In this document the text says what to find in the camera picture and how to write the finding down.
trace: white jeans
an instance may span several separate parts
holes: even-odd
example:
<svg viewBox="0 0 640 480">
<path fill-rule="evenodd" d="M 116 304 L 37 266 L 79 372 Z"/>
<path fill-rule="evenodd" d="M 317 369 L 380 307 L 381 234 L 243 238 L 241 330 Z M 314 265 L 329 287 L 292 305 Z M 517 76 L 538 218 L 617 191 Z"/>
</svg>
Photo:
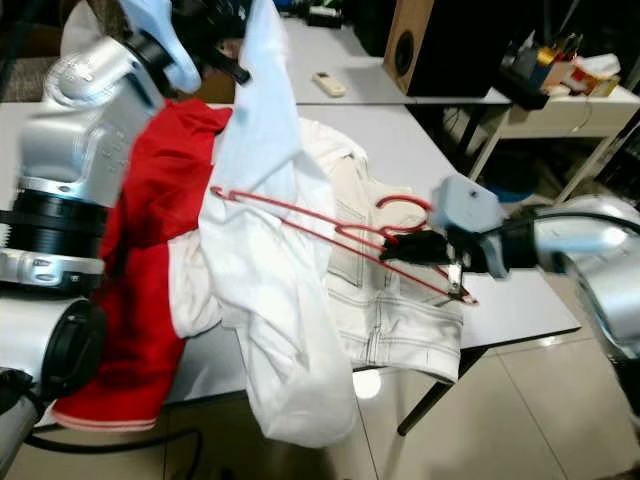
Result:
<svg viewBox="0 0 640 480">
<path fill-rule="evenodd" d="M 422 210 L 407 203 L 375 207 L 384 196 L 411 190 L 372 179 L 366 153 L 349 138 L 305 119 L 301 131 L 306 150 L 331 180 L 339 220 L 381 227 L 414 225 L 424 217 Z M 366 237 L 381 241 L 373 234 Z M 396 266 L 446 289 L 446 280 L 429 268 Z M 331 318 L 352 363 L 417 369 L 445 382 L 458 379 L 462 316 L 457 304 L 339 247 L 333 249 L 326 285 Z"/>
</svg>

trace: speaker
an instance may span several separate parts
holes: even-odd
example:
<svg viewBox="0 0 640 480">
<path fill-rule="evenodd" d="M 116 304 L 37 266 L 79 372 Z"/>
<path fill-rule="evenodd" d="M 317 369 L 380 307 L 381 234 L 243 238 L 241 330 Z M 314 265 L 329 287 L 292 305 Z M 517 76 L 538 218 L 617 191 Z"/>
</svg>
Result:
<svg viewBox="0 0 640 480">
<path fill-rule="evenodd" d="M 407 95 L 484 97 L 513 32 L 513 0 L 398 0 L 385 70 Z"/>
<path fill-rule="evenodd" d="M 372 57 L 383 57 L 387 49 L 396 0 L 351 0 L 353 33 Z"/>
</svg>

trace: tiled floor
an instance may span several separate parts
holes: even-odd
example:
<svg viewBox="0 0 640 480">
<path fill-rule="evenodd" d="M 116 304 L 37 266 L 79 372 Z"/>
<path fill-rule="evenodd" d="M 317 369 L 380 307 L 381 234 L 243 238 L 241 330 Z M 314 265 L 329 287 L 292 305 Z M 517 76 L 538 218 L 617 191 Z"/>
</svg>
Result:
<svg viewBox="0 0 640 480">
<path fill-rule="evenodd" d="M 573 285 L 549 281 L 585 324 Z M 588 324 L 570 335 L 489 351 L 405 438 L 395 429 L 429 378 L 387 369 L 356 382 L 369 394 L 372 386 L 379 391 L 359 400 L 362 422 L 352 435 L 326 450 L 265 440 L 243 398 L 172 409 L 156 432 L 204 430 L 198 478 L 206 480 L 593 480 L 640 460 L 628 407 Z M 111 458 L 25 447 L 9 479 L 181 480 L 192 453 L 190 439 Z"/>
</svg>

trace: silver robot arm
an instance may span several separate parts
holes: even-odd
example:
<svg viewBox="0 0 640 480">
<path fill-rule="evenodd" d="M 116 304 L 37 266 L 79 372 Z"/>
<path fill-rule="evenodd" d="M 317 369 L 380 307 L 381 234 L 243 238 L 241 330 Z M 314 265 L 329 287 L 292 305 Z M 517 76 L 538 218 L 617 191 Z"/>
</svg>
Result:
<svg viewBox="0 0 640 480">
<path fill-rule="evenodd" d="M 586 196 L 505 218 L 493 193 L 461 175 L 434 192 L 434 207 L 434 231 L 396 237 L 381 258 L 449 265 L 454 298 L 465 271 L 508 279 L 512 269 L 542 268 L 574 278 L 640 426 L 640 214 Z"/>
<path fill-rule="evenodd" d="M 250 79 L 215 45 L 243 36 L 251 0 L 205 0 L 173 16 L 169 0 L 120 3 L 133 35 L 52 68 L 22 131 L 12 209 L 0 212 L 10 227 L 0 247 L 0 479 L 46 406 L 97 372 L 106 319 L 87 297 L 102 278 L 107 209 L 136 136 L 164 106 L 161 90 L 195 90 L 193 58 Z"/>
</svg>

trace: desk clutter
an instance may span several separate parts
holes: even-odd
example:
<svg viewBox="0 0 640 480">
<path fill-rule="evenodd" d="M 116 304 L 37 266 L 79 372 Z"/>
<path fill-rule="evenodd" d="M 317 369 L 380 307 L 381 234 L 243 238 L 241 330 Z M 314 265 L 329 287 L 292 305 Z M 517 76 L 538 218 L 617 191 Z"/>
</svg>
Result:
<svg viewBox="0 0 640 480">
<path fill-rule="evenodd" d="M 631 27 L 615 9 L 601 12 L 589 2 L 275 1 L 310 26 L 353 25 L 366 52 L 384 57 L 409 96 L 481 98 L 497 84 L 523 107 L 542 108 L 547 94 L 604 97 L 625 77 L 638 78 L 631 70 L 640 42 L 627 34 Z M 594 28 L 594 15 L 608 36 Z"/>
<path fill-rule="evenodd" d="M 411 204 L 375 208 L 411 192 L 371 178 L 349 138 L 298 119 L 280 21 L 270 0 L 253 9 L 241 60 L 270 80 L 239 89 L 234 113 L 169 103 L 136 141 L 102 248 L 108 281 L 95 300 L 107 312 L 106 353 L 98 376 L 54 405 L 65 426 L 153 427 L 186 339 L 211 328 L 238 337 L 264 435 L 306 447 L 350 433 L 353 366 L 458 378 L 462 315 L 443 294 L 446 278 L 413 267 L 439 286 L 425 289 L 287 224 L 331 237 L 326 222 L 210 191 L 254 192 L 373 228 L 424 221 Z"/>
</svg>

